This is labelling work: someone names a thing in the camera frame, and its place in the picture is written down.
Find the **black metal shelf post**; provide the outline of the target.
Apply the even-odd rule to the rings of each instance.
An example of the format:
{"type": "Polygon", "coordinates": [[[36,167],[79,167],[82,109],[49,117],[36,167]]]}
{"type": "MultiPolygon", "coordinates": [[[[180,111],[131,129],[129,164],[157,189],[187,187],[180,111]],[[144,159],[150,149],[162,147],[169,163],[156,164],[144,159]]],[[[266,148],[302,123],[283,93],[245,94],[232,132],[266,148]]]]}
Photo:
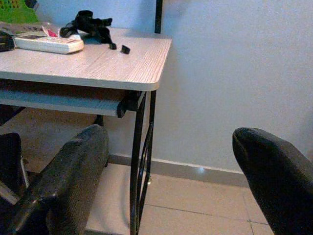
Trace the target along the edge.
{"type": "Polygon", "coordinates": [[[163,0],[156,0],[155,33],[161,33],[163,0]]]}

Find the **grey printed papers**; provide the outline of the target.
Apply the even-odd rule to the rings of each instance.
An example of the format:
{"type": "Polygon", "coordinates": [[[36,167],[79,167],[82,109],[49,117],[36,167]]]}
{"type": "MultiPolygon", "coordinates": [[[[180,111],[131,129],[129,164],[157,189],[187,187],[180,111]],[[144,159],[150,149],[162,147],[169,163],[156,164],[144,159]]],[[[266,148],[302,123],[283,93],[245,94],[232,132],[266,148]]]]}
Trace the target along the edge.
{"type": "Polygon", "coordinates": [[[0,35],[21,35],[30,33],[31,35],[45,35],[49,34],[43,30],[41,23],[6,23],[0,22],[0,35]]]}

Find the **black object with rounded edge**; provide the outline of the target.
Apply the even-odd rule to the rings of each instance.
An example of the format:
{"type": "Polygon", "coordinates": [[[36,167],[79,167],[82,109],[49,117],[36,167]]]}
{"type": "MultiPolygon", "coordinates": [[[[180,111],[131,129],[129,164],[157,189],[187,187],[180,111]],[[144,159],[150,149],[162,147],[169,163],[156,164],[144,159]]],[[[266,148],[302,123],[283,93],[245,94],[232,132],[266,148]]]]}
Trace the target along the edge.
{"type": "Polygon", "coordinates": [[[0,52],[14,50],[13,37],[6,32],[0,31],[0,52]]]}

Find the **grey pull-out keyboard tray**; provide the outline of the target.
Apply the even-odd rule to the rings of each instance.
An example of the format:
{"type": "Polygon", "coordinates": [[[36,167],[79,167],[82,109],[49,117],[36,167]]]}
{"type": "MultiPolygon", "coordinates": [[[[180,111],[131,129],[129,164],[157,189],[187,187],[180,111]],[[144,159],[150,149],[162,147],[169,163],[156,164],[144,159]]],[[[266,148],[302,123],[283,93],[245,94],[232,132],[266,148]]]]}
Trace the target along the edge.
{"type": "Polygon", "coordinates": [[[94,114],[122,118],[126,111],[137,111],[145,92],[101,90],[94,95],[50,94],[39,91],[0,90],[0,104],[94,114]]]}

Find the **white remote control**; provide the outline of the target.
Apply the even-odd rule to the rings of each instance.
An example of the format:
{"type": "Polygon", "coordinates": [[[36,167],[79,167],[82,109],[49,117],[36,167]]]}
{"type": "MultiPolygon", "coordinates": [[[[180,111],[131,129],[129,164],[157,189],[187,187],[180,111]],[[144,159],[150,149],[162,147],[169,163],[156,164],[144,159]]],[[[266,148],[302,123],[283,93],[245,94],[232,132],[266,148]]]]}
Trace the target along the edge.
{"type": "Polygon", "coordinates": [[[15,37],[15,43],[17,47],[22,49],[58,54],[71,54],[81,51],[84,48],[84,42],[82,40],[39,35],[15,37]]]}

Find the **pink and white packet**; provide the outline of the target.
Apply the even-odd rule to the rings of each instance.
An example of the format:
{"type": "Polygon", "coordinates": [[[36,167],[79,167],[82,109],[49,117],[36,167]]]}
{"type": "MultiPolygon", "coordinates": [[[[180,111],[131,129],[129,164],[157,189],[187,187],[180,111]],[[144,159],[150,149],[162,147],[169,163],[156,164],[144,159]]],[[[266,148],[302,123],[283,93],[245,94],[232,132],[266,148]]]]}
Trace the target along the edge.
{"type": "Polygon", "coordinates": [[[60,36],[60,27],[53,23],[42,22],[41,23],[43,32],[49,37],[61,37],[60,36]]]}

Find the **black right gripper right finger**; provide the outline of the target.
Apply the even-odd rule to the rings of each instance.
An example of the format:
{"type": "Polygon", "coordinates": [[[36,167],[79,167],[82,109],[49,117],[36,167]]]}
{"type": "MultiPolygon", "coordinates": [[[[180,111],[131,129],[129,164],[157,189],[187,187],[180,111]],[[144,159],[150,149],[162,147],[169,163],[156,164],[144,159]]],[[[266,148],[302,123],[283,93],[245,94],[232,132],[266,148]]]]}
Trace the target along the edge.
{"type": "Polygon", "coordinates": [[[313,163],[290,142],[258,128],[237,128],[232,148],[273,233],[313,235],[313,163]]]}

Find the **light wood desk, black frame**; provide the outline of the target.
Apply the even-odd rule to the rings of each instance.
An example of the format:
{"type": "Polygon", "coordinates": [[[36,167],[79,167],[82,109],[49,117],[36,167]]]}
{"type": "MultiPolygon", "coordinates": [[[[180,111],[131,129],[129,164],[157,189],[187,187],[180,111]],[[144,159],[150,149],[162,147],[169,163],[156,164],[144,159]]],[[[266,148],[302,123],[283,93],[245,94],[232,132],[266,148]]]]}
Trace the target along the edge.
{"type": "Polygon", "coordinates": [[[15,49],[0,52],[0,90],[76,94],[83,97],[101,90],[145,92],[135,112],[130,173],[130,235],[138,235],[150,177],[156,92],[172,40],[111,28],[117,49],[97,44],[86,35],[82,51],[62,55],[15,49]],[[130,54],[121,53],[125,45],[130,54]]]}

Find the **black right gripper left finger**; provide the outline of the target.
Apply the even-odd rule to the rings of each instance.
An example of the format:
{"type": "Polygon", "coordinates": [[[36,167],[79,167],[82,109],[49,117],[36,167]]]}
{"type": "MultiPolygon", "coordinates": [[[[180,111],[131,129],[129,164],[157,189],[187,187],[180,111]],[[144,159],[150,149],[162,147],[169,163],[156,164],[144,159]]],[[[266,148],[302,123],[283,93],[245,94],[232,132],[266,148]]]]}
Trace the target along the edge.
{"type": "Polygon", "coordinates": [[[97,124],[66,142],[16,204],[14,235],[84,235],[108,145],[97,124]]]}

